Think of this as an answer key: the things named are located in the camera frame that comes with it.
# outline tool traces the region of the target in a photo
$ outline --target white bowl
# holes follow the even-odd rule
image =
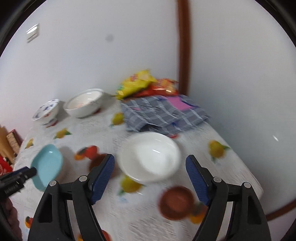
[[[117,161],[127,176],[146,184],[175,174],[181,163],[181,153],[171,138],[156,132],[141,132],[124,142]]]
[[[41,125],[51,126],[56,122],[56,115],[59,112],[59,99],[53,99],[40,106],[32,117],[33,121],[38,121]]]
[[[71,116],[86,117],[101,107],[103,95],[104,91],[101,89],[85,90],[65,103],[63,107]]]

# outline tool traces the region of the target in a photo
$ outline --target yellow fruit print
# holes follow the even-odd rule
[[[67,128],[64,128],[61,131],[58,131],[56,133],[56,136],[54,137],[54,139],[56,139],[56,138],[61,139],[61,138],[63,138],[66,135],[72,135],[72,134],[67,130]]]
[[[29,147],[33,146],[33,145],[34,145],[34,144],[33,144],[33,141],[34,141],[34,139],[33,139],[33,138],[31,138],[31,139],[28,141],[28,143],[27,143],[27,145],[26,145],[25,149],[27,149],[27,148],[29,148]]]
[[[228,146],[222,145],[216,140],[209,141],[209,154],[214,161],[216,158],[221,158],[225,156],[225,150],[230,149]]]
[[[119,191],[118,195],[123,195],[124,193],[132,193],[138,191],[142,184],[135,182],[130,177],[125,175],[120,182],[121,190]]]
[[[202,203],[195,204],[189,218],[193,224],[200,224],[207,213],[207,206]]]
[[[83,241],[81,234],[78,234],[77,241]]]
[[[124,115],[122,112],[115,113],[112,118],[112,126],[121,125],[124,123]]]

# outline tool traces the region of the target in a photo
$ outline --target red snack bag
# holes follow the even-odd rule
[[[176,96],[179,94],[176,89],[176,81],[171,79],[160,79],[152,82],[147,89],[133,95],[133,97],[144,97],[151,95]]]
[[[0,176],[5,175],[9,172],[12,172],[11,166],[3,160],[2,156],[0,156]]]

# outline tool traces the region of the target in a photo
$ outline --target snack bag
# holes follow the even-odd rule
[[[171,79],[160,79],[156,83],[151,83],[146,90],[134,94],[133,97],[144,97],[151,95],[176,96],[179,94],[178,90],[176,89],[176,83],[176,81]]]
[[[122,100],[131,96],[147,88],[151,82],[157,82],[157,80],[150,74],[149,70],[142,70],[121,82],[121,85],[117,89],[116,98]]]

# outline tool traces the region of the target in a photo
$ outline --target plaid cloth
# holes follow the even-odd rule
[[[180,111],[163,96],[148,96],[121,103],[128,131],[154,131],[174,135],[192,129],[209,117],[203,109],[185,95],[182,102],[192,109]]]

